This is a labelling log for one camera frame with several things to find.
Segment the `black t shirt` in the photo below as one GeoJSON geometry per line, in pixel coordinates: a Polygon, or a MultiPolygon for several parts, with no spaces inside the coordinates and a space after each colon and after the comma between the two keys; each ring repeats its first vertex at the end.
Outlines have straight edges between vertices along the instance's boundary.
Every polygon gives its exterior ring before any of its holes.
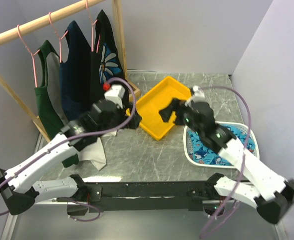
{"type": "Polygon", "coordinates": [[[90,53],[90,103],[104,98],[104,83],[113,77],[125,79],[111,23],[101,10],[96,18],[94,49],[90,53]]]}

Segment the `pink wire hanger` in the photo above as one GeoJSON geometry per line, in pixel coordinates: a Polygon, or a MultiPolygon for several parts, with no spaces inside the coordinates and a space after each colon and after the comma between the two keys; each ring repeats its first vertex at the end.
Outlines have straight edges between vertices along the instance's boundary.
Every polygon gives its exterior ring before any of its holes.
{"type": "Polygon", "coordinates": [[[94,41],[95,41],[95,37],[94,37],[95,25],[97,23],[97,19],[95,21],[93,21],[93,19],[91,18],[91,14],[90,14],[90,11],[89,11],[89,6],[88,6],[88,0],[85,1],[85,6],[86,6],[86,11],[87,11],[87,14],[88,14],[88,18],[89,18],[90,23],[91,23],[91,51],[98,53],[99,46],[95,47],[95,44],[94,44],[94,41]]]}

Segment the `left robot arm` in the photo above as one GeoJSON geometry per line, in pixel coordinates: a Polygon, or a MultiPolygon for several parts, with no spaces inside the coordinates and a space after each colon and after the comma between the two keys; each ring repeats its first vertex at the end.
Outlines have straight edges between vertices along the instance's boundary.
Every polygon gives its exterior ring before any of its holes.
{"type": "Polygon", "coordinates": [[[125,127],[138,128],[141,117],[136,103],[127,108],[114,100],[100,100],[24,162],[8,170],[0,169],[0,194],[8,213],[19,215],[35,203],[54,198],[70,202],[86,199],[90,188],[77,174],[61,180],[40,181],[40,178],[56,163],[77,155],[102,135],[125,127]]]}

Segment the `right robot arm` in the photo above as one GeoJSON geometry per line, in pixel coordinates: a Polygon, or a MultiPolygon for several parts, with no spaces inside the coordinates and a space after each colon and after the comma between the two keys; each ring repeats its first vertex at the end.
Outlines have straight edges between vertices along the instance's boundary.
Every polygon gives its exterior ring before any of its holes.
{"type": "Polygon", "coordinates": [[[164,122],[169,121],[172,113],[176,115],[175,125],[186,125],[197,133],[204,146],[226,159],[251,182],[236,183],[215,174],[213,182],[205,188],[206,195],[213,200],[230,196],[252,206],[264,220],[276,225],[294,204],[294,179],[285,179],[255,157],[230,130],[215,121],[207,102],[174,98],[159,110],[164,122]]]}

